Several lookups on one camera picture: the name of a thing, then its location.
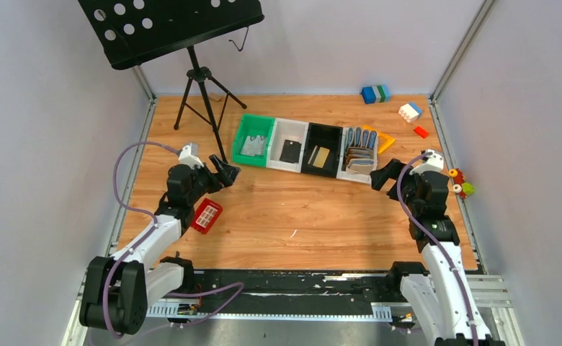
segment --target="white wall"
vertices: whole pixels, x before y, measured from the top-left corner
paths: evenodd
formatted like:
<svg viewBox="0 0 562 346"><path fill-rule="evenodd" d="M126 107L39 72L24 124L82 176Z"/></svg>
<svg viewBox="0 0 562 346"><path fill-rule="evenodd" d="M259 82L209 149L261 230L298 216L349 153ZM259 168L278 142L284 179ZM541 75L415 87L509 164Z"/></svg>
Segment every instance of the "white wall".
<svg viewBox="0 0 562 346"><path fill-rule="evenodd" d="M0 1L0 345L61 342L146 107L77 1Z"/></svg>
<svg viewBox="0 0 562 346"><path fill-rule="evenodd" d="M440 106L526 345L562 345L562 1L498 1Z"/></svg>
<svg viewBox="0 0 562 346"><path fill-rule="evenodd" d="M238 94L433 92L481 0L261 0L266 18L196 46L201 65ZM159 94L183 94L186 50L143 64Z"/></svg>

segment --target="yellow toy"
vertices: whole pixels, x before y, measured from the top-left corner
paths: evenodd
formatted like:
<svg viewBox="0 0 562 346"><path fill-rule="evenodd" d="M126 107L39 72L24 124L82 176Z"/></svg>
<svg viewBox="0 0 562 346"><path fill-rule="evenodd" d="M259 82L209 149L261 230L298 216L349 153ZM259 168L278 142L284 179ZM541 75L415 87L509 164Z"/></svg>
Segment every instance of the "yellow toy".
<svg viewBox="0 0 562 346"><path fill-rule="evenodd" d="M375 130L374 128L371 128L368 125L364 125L362 126L363 130L368 130L368 131L375 131L378 134L378 154L381 155L387 148L389 148L391 146L391 144L393 144L394 142L396 142L396 139L394 137L391 137L390 135L386 135L382 132L380 132L379 130Z"/></svg>

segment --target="plastic container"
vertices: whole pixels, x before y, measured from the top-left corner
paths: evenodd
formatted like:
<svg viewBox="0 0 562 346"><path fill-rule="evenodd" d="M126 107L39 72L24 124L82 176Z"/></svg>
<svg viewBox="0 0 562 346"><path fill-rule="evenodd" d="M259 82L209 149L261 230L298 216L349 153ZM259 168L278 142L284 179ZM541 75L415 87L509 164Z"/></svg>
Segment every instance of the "plastic container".
<svg viewBox="0 0 562 346"><path fill-rule="evenodd" d="M302 160L302 173L321 175L335 178L338 174L339 159L342 144L342 128L322 124L309 123L306 143ZM308 164L309 158L316 146L330 150L322 168Z"/></svg>
<svg viewBox="0 0 562 346"><path fill-rule="evenodd" d="M259 115L243 114L241 123L238 125L236 137L232 144L232 161L237 164L250 164L252 166L266 167L270 138L275 126L273 117L262 117ZM247 136L266 136L262 155L242 155L241 151Z"/></svg>
<svg viewBox="0 0 562 346"><path fill-rule="evenodd" d="M343 128L342 129L342 141L341 143L344 143L346 140L345 138L347 138L347 132L349 131L349 128ZM375 150L376 148L378 148L378 136L376 138L376 142L375 142L375 146L374 146ZM339 160L340 160L340 164L338 166L338 174L336 175L336 178L341 179L341 180L349 180L350 182L363 182L364 184L370 184L370 175L369 174L355 174L355 173L349 173L343 170L342 167L342 159L343 159L343 155L344 153L340 153L339 155ZM375 151L374 157L373 159L375 160L375 164L374 164L374 169L377 169L377 165L378 165L378 153Z"/></svg>
<svg viewBox="0 0 562 346"><path fill-rule="evenodd" d="M307 133L308 123L277 118L275 121L275 129L272 131L272 139L270 141L266 167L300 173ZM281 153L283 152L285 141L300 143L300 156L298 157L298 162L290 163L281 161Z"/></svg>

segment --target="blue block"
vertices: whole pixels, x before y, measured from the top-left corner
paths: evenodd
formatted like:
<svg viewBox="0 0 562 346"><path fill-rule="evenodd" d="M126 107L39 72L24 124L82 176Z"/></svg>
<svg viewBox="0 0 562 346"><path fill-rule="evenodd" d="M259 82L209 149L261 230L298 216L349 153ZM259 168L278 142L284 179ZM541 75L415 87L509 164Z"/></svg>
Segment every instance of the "blue block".
<svg viewBox="0 0 562 346"><path fill-rule="evenodd" d="M383 91L385 92L385 100L383 100L383 102L389 102L389 100L391 100L391 93L389 92L389 88L386 85L381 85L383 88Z"/></svg>
<svg viewBox="0 0 562 346"><path fill-rule="evenodd" d="M364 103L369 105L370 103L375 103L376 95L375 91L371 86L362 88L362 97L364 98Z"/></svg>
<svg viewBox="0 0 562 346"><path fill-rule="evenodd" d="M411 107L413 107L413 109L416 110L416 112L419 113L419 115L423 114L423 111L421 110L421 108L419 108L417 105L415 105L414 102L409 102L409 105L411 105Z"/></svg>

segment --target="green bin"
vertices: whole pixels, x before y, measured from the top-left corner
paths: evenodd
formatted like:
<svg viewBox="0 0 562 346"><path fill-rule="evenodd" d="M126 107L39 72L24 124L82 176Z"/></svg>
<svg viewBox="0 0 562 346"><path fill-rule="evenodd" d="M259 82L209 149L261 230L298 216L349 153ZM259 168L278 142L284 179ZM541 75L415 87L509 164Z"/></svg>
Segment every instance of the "green bin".
<svg viewBox="0 0 562 346"><path fill-rule="evenodd" d="M241 123L238 125L236 137L232 144L232 161L237 164L249 164L252 166L266 167L268 145L272 137L272 129L275 126L273 117L262 117L259 115L243 114ZM266 136L264 154L256 156L241 155L247 136Z"/></svg>

